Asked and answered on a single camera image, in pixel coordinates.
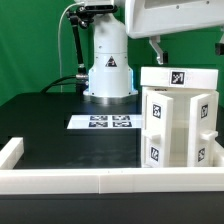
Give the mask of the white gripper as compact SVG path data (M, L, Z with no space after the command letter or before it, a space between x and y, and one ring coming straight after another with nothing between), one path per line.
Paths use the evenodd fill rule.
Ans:
M224 0L126 0L125 25L131 38L150 37L162 65L164 52L157 35L224 25ZM224 29L215 53L224 55Z

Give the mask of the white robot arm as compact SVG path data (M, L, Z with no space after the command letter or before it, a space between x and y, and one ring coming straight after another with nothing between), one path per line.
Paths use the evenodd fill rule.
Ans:
M94 64L86 98L102 103L134 97L127 39L148 38L160 65L168 53L159 47L165 34L224 25L224 0L83 0L93 20Z

